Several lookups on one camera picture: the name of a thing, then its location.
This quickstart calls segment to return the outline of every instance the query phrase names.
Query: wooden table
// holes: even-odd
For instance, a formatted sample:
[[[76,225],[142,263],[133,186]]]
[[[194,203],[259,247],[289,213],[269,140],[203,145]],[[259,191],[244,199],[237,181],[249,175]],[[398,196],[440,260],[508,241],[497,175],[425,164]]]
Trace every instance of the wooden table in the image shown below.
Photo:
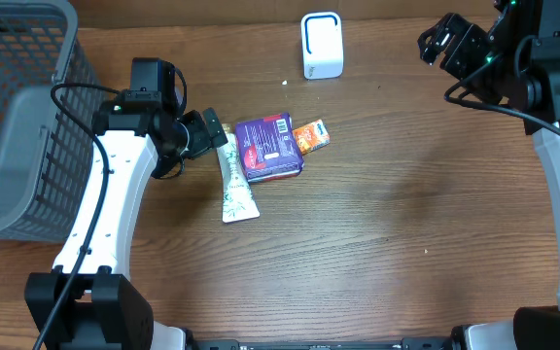
[[[302,77],[297,24],[79,33],[107,86],[127,88],[131,59],[158,56],[184,72],[189,108],[225,123],[288,111],[332,135],[298,177],[253,186],[253,221],[222,224],[214,154],[150,182],[131,268],[158,321],[198,338],[381,340],[556,302],[532,140],[518,120],[442,100],[454,79],[416,46],[437,21],[345,21],[344,73],[319,82]],[[25,280],[59,249],[0,241],[0,348],[33,344]]]

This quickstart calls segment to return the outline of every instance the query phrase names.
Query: white label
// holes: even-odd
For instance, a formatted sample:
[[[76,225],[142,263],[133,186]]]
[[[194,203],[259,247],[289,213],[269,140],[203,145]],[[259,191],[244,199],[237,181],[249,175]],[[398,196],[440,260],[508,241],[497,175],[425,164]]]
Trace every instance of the white label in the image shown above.
[[[289,131],[289,128],[287,127],[287,121],[280,119],[276,121],[276,124],[278,124],[278,132],[285,133]]]

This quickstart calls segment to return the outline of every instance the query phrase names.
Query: gray basket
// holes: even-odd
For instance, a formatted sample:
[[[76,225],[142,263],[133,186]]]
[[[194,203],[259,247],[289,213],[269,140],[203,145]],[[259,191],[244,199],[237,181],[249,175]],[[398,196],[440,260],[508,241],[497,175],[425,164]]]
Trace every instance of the gray basket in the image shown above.
[[[56,109],[60,82],[97,84],[65,1],[0,1],[0,238],[61,241],[88,181],[92,143]],[[86,124],[104,95],[57,96]]]

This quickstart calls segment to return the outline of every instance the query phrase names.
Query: purple package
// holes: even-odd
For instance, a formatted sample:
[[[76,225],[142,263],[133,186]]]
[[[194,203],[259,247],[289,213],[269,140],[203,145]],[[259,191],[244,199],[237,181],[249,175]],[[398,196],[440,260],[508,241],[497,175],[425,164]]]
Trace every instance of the purple package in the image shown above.
[[[297,176],[301,172],[303,158],[288,113],[240,122],[234,134],[248,182]]]

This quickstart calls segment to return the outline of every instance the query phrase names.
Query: white container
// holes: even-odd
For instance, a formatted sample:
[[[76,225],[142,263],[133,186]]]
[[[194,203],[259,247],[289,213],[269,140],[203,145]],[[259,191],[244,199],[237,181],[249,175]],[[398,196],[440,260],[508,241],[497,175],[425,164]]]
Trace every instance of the white container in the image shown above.
[[[306,79],[338,77],[343,67],[340,17],[333,12],[304,16],[301,19],[301,49]]]

